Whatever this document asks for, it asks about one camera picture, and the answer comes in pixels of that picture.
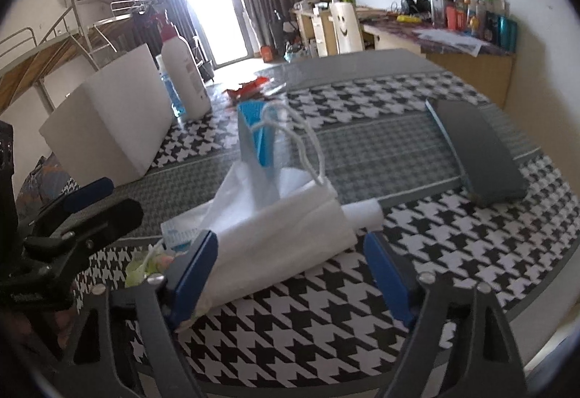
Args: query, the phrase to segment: white rope handle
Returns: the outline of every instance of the white rope handle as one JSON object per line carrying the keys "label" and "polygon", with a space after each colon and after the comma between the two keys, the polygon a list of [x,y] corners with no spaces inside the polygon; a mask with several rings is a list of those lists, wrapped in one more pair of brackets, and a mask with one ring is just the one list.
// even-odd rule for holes
{"label": "white rope handle", "polygon": [[[308,138],[310,139],[310,142],[312,143],[312,146],[314,146],[314,149],[316,150],[316,156],[318,158],[318,173],[316,173],[316,170],[314,169],[310,160],[308,159],[308,156],[306,155],[306,146],[304,144],[304,141],[302,141],[302,138],[298,136],[295,132],[282,126],[279,122],[270,119],[268,115],[268,110],[271,108],[286,110],[288,112],[288,115],[290,115],[290,117],[293,120],[295,120],[299,124],[299,126],[306,132]],[[324,181],[326,179],[326,161],[324,159],[324,153],[322,147],[320,146],[318,136],[316,136],[316,133],[314,132],[310,124],[304,118],[302,118],[302,116],[297,111],[295,111],[293,108],[290,108],[288,105],[279,100],[275,100],[264,105],[264,108],[262,108],[260,116],[262,117],[262,121],[253,125],[250,128],[250,131],[254,132],[259,130],[260,128],[272,127],[287,134],[296,143],[298,147],[298,156],[300,158],[302,167],[304,167],[304,169],[312,176],[312,179],[316,182],[317,185],[323,186]]]}

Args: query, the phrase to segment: white cylinder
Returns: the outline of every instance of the white cylinder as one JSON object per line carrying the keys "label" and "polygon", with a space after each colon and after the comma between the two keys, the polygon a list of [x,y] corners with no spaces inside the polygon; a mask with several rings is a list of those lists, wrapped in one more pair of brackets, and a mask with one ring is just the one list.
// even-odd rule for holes
{"label": "white cylinder", "polygon": [[187,119],[199,120],[211,110],[212,106],[187,41],[177,36],[164,42],[161,57],[173,87],[183,103]]}

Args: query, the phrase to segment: white tote bag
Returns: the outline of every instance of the white tote bag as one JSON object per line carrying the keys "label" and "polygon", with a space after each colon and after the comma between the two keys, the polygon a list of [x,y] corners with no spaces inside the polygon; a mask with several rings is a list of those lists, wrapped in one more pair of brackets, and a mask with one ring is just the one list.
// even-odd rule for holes
{"label": "white tote bag", "polygon": [[[272,108],[284,109],[306,131],[318,155],[318,171],[306,156],[302,138],[265,117]],[[194,317],[327,261],[356,243],[358,228],[381,227],[382,212],[376,201],[353,204],[359,205],[355,210],[356,223],[365,225],[352,226],[325,176],[320,142],[298,113],[281,102],[272,102],[265,106],[262,115],[262,122],[251,129],[271,126],[286,133],[297,144],[304,167],[304,170],[285,167],[275,174],[279,199],[263,207],[256,200],[250,166],[237,161],[212,201],[162,224],[164,238],[192,239],[203,229],[217,235],[217,261]]]}

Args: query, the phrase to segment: screw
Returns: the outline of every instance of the screw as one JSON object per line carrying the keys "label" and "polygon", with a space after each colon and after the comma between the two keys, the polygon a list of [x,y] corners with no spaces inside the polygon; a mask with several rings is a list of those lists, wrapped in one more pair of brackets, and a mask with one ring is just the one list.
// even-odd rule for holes
{"label": "screw", "polygon": [[105,291],[107,291],[107,287],[105,287],[103,284],[96,284],[93,285],[93,288],[91,288],[91,293],[93,295],[102,295],[105,293]]}
{"label": "screw", "polygon": [[417,277],[417,279],[419,280],[419,282],[421,282],[422,284],[427,284],[427,285],[431,285],[435,283],[435,274],[433,274],[432,272],[422,272],[419,274],[419,276]]}
{"label": "screw", "polygon": [[491,294],[491,285],[489,285],[487,282],[479,282],[477,284],[477,289],[482,294]]}
{"label": "screw", "polygon": [[39,270],[38,270],[38,275],[44,277],[45,275],[47,275],[50,271],[52,270],[52,267],[50,266],[42,266]]}
{"label": "screw", "polygon": [[149,277],[147,277],[147,283],[149,285],[159,285],[164,280],[165,276],[163,274],[151,274]]}

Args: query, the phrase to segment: paper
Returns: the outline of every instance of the paper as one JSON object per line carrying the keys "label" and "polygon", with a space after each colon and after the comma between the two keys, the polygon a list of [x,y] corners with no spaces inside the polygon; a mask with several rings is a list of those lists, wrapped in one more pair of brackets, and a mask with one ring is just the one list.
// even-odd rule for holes
{"label": "paper", "polygon": [[383,210],[379,202],[372,198],[362,202],[343,205],[342,211],[350,227],[354,232],[365,228],[368,231],[381,231],[383,229]]}
{"label": "paper", "polygon": [[422,40],[431,40],[453,46],[464,53],[472,55],[474,58],[477,58],[479,55],[481,47],[487,44],[485,41],[478,40],[477,38],[458,35],[457,33],[446,30],[419,29],[413,30],[413,32],[418,34]]}

